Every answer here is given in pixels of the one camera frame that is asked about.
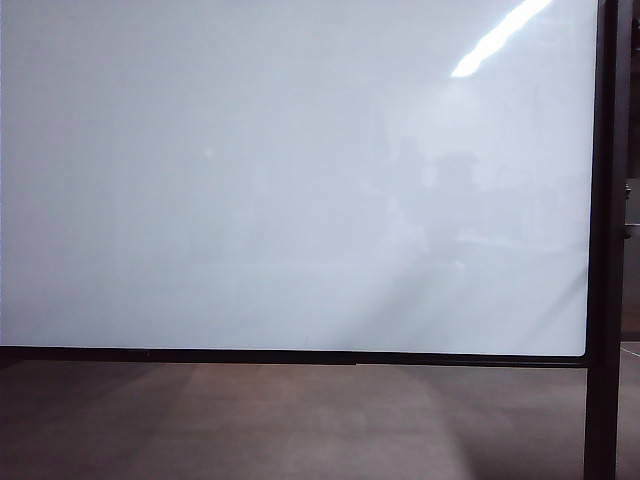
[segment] floor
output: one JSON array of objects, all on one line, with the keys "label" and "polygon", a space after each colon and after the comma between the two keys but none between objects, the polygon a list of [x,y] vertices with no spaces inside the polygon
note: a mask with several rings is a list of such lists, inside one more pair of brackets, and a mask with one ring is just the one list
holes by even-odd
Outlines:
[{"label": "floor", "polygon": [[[619,479],[640,478],[640,343]],[[0,479],[579,479],[583,370],[0,365]]]}]

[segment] whiteboard frame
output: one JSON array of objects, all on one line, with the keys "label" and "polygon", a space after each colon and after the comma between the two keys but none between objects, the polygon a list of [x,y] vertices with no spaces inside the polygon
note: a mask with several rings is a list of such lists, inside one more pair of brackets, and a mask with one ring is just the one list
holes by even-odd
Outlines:
[{"label": "whiteboard frame", "polygon": [[582,356],[477,355],[449,353],[305,350],[131,349],[92,347],[0,346],[0,358],[133,362],[262,364],[401,364],[585,368],[605,350],[603,332],[619,323],[622,298],[624,181],[626,139],[619,130],[626,119],[619,100],[626,84],[615,82],[628,52],[616,50],[621,32],[617,15],[629,0],[601,0],[598,6],[594,135],[591,186],[587,330]]}]

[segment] black metal post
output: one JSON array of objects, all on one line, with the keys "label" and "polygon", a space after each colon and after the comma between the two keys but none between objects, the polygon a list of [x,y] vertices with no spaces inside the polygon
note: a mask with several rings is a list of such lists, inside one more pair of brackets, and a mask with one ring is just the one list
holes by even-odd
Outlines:
[{"label": "black metal post", "polygon": [[622,314],[622,264],[624,243],[625,177],[628,153],[629,85],[631,59],[631,0],[601,2],[599,39],[604,65],[598,72],[602,99],[596,112],[600,157],[600,185],[593,200],[601,207],[607,228],[594,232],[598,250],[592,257],[597,288],[590,305],[591,363],[587,369],[584,478],[609,480],[616,476],[618,384],[620,370],[620,317]]}]

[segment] whiteboard stand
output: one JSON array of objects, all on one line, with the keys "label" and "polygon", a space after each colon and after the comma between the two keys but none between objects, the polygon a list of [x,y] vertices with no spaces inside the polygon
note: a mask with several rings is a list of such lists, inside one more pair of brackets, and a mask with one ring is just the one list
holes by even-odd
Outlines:
[{"label": "whiteboard stand", "polygon": [[0,358],[586,368],[584,478],[586,480],[614,479],[632,1],[602,0],[598,9],[587,345],[583,356],[1,346]]},{"label": "whiteboard stand", "polygon": [[620,318],[622,315],[622,265],[624,249],[624,204],[627,162],[629,86],[631,60],[631,1],[605,2],[599,18],[596,107],[596,156],[604,160],[594,178],[608,178],[609,183],[594,182],[592,195],[608,197],[608,211],[592,212],[606,218],[608,228],[592,233],[597,242],[597,262],[592,262],[589,281],[591,322],[589,346],[592,357],[587,367],[587,402],[585,420],[584,478],[614,479],[618,424],[618,388],[620,373]]}]

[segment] white glossy surface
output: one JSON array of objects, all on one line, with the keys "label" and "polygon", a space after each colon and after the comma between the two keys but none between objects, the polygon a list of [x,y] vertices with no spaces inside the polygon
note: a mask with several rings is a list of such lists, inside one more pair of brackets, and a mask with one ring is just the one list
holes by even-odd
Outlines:
[{"label": "white glossy surface", "polygon": [[5,0],[2,340],[580,355],[596,0]]}]

